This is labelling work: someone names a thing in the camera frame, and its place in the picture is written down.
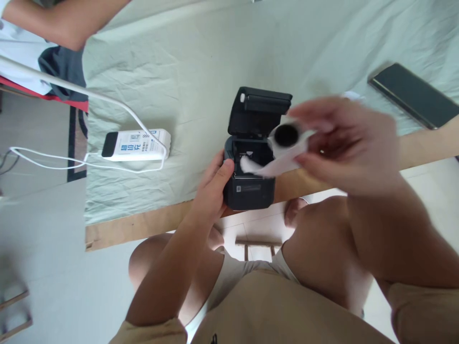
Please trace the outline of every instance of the paper roll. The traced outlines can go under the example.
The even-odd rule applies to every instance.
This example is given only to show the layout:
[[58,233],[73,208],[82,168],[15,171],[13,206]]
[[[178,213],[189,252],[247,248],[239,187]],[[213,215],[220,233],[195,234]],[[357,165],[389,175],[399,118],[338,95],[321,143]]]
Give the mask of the paper roll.
[[301,153],[307,151],[307,139],[314,134],[313,130],[301,132],[299,126],[295,123],[287,125],[294,126],[298,130],[296,143],[289,147],[282,145],[275,138],[276,131],[284,126],[276,127],[268,137],[268,142],[273,150],[274,160],[266,166],[261,166],[250,160],[247,156],[243,156],[240,160],[240,167],[244,173],[253,173],[262,177],[276,177],[284,172],[295,170],[300,166],[294,161],[294,158]]
[[[352,101],[360,101],[363,99],[361,95],[353,91],[344,92],[341,96]],[[285,125],[290,126],[290,129],[295,128],[297,135],[295,136],[292,131],[289,135],[288,131],[286,130],[284,133],[285,135],[276,137],[276,133],[278,133],[279,128]],[[247,156],[243,156],[240,160],[240,167],[244,173],[253,173],[258,176],[269,178],[273,178],[281,175],[284,172],[297,169],[300,166],[295,162],[294,159],[296,156],[307,151],[307,140],[309,137],[314,135],[314,133],[315,131],[313,130],[301,132],[300,126],[295,122],[281,124],[280,126],[276,127],[268,137],[269,144],[273,150],[274,160],[266,166],[261,166],[250,160]],[[294,144],[289,145],[291,143],[289,140],[292,137],[294,137],[297,141]]]

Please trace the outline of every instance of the black smartphone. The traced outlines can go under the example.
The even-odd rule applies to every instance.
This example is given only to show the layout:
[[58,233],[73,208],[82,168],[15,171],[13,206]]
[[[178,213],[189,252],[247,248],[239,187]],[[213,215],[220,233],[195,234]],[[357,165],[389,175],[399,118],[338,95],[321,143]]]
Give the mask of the black smartphone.
[[459,106],[401,64],[385,68],[368,82],[428,129],[459,115]]

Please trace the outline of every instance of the sheet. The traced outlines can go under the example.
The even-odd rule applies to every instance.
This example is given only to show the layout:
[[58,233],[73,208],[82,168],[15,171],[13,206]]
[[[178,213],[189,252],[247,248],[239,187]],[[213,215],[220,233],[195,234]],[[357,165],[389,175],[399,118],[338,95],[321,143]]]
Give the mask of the sheet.
[[[367,78],[400,62],[459,102],[458,16],[456,0],[131,1],[89,39],[87,86],[127,103],[149,128],[168,130],[171,156],[164,170],[140,175],[89,167],[86,224],[192,199],[229,136],[240,86],[291,93],[294,104],[352,90],[394,115],[400,135],[420,129]],[[123,109],[89,103],[90,152],[108,132],[137,128]]]

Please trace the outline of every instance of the beige shorts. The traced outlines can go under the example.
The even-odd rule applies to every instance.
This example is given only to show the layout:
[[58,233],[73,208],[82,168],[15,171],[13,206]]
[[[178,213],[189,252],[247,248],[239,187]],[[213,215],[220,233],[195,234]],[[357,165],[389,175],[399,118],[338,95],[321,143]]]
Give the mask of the beige shorts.
[[188,343],[193,339],[207,312],[217,307],[236,286],[236,284],[238,284],[245,275],[251,273],[252,271],[259,269],[275,271],[279,275],[284,276],[286,279],[300,284],[285,262],[284,256],[282,255],[282,249],[280,249],[273,257],[272,263],[264,260],[245,262],[231,257],[226,250],[223,250],[222,253],[225,255],[223,265],[217,281],[215,282],[215,286],[210,292],[209,298],[193,320],[185,326],[186,332],[188,333]]

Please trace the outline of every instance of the printer lid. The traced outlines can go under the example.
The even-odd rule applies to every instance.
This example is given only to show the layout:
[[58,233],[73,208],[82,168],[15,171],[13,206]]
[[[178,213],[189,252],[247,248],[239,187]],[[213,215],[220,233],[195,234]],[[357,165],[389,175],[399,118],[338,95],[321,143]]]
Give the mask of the printer lid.
[[228,133],[250,139],[268,137],[289,110],[292,98],[287,93],[241,87],[231,109]]

